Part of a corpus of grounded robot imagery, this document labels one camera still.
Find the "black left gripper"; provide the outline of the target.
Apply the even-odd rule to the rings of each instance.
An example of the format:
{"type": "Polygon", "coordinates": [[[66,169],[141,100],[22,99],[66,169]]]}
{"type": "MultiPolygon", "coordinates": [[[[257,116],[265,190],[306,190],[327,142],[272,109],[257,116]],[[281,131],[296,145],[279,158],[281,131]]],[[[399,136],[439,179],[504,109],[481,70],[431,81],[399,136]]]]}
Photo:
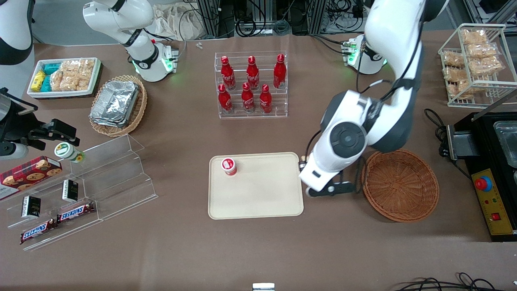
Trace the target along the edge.
{"type": "Polygon", "coordinates": [[[355,185],[349,181],[345,182],[332,182],[329,181],[325,187],[320,190],[316,191],[312,188],[307,188],[305,190],[305,193],[308,195],[308,197],[325,197],[325,196],[336,196],[340,194],[348,194],[348,193],[354,193],[356,191],[355,185]]]}

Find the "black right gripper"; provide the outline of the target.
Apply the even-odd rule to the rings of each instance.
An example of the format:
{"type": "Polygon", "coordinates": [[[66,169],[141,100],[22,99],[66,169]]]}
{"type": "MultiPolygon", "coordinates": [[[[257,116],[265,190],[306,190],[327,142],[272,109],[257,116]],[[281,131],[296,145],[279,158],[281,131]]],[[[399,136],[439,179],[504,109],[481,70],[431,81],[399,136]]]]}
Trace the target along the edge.
{"type": "Polygon", "coordinates": [[[52,119],[49,123],[41,123],[29,131],[26,136],[26,145],[43,151],[46,148],[43,140],[63,141],[75,147],[80,145],[80,138],[76,136],[76,128],[57,118],[52,119]]]}

